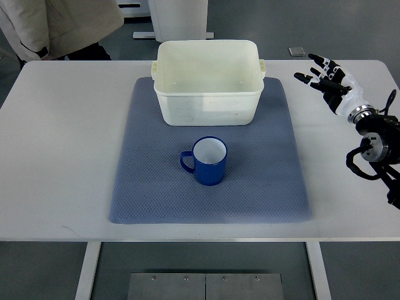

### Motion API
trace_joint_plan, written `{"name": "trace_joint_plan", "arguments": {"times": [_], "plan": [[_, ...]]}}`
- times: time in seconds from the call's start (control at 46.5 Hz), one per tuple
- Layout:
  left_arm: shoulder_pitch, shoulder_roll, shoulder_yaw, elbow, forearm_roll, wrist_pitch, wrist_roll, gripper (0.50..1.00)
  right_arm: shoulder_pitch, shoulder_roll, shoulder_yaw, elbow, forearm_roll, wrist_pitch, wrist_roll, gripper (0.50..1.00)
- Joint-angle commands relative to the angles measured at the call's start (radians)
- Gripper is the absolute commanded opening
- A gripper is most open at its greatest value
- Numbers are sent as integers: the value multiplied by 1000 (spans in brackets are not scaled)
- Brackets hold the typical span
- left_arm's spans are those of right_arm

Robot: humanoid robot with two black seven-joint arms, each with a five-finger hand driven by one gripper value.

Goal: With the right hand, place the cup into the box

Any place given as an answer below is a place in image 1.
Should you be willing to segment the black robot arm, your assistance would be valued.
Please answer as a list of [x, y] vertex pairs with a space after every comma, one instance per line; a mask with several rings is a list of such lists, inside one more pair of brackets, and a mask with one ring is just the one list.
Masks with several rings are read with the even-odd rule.
[[[346, 166], [360, 178], [382, 180], [389, 189], [388, 203], [399, 208], [399, 171], [393, 168], [399, 164], [399, 120], [388, 114], [395, 97], [394, 89], [384, 109], [375, 110], [365, 106], [354, 114], [352, 120], [362, 139], [360, 146], [346, 155]], [[354, 163], [357, 154], [369, 163], [375, 175], [365, 173]]]

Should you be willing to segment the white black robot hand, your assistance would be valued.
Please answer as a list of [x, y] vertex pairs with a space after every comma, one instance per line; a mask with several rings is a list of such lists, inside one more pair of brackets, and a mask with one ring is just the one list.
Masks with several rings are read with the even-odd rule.
[[296, 72], [294, 77], [322, 93], [329, 109], [336, 115], [347, 116], [354, 108], [367, 104], [362, 89], [354, 76], [335, 61], [316, 54], [308, 54], [320, 70], [311, 68], [312, 75]]

